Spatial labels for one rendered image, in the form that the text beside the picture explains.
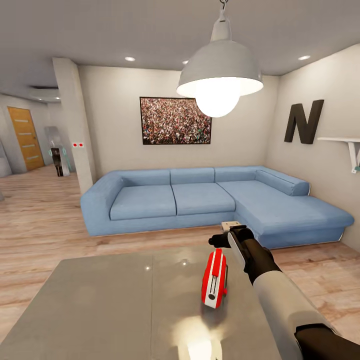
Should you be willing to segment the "radio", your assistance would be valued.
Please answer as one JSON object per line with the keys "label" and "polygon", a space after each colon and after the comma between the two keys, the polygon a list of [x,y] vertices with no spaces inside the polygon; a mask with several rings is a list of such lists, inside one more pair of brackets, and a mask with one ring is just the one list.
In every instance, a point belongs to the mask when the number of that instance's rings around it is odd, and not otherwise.
{"label": "radio", "polygon": [[217,309],[221,305],[223,294],[226,297],[228,267],[222,248],[219,247],[210,254],[201,287],[201,299],[205,305]]}

